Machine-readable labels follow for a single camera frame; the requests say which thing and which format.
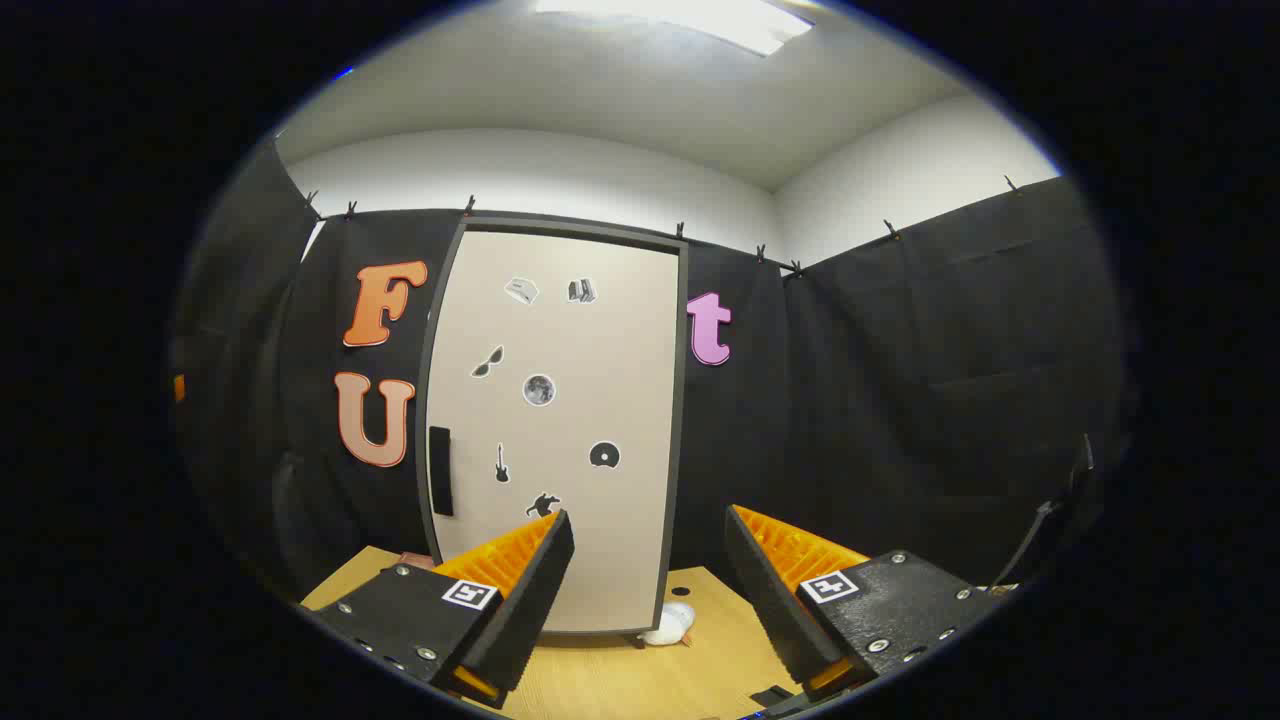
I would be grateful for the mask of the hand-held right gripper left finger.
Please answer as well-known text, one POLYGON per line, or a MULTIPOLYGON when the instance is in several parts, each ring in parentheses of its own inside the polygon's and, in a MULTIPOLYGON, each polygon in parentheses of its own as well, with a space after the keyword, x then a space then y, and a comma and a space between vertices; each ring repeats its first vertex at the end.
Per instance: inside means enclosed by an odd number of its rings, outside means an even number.
POLYGON ((420 685, 500 708, 573 550, 570 515, 554 511, 436 568, 392 564, 320 602, 315 619, 420 685))

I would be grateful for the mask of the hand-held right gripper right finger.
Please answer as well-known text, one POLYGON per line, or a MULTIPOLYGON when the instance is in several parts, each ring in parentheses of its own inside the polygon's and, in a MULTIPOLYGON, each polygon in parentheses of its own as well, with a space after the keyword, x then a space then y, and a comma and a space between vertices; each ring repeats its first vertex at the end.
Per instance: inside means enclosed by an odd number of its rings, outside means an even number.
POLYGON ((732 503, 724 551, 791 679, 809 700, 904 671, 1002 603, 922 556, 865 556, 732 503))

